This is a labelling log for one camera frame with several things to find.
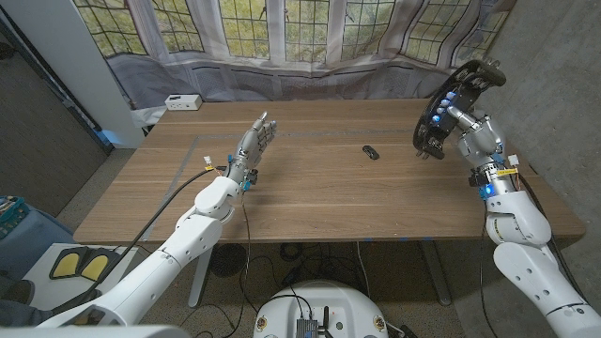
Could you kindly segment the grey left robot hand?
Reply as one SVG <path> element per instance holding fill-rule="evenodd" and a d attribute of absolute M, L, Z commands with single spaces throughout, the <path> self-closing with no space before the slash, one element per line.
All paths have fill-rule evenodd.
<path fill-rule="evenodd" d="M 240 183 L 260 163 L 261 156 L 274 139 L 277 130 L 275 120 L 268 119 L 265 111 L 240 139 L 225 176 Z"/>

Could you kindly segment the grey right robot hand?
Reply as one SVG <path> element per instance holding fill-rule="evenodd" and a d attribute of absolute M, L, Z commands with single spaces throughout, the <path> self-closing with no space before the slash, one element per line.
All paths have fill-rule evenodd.
<path fill-rule="evenodd" d="M 457 146 L 461 154 L 474 166 L 490 162 L 505 162 L 505 138 L 488 115 L 477 118 L 469 108 L 462 108 L 462 97 L 455 92 L 442 92 L 436 100 L 431 116 L 427 118 L 439 146 L 455 130 L 461 132 Z"/>

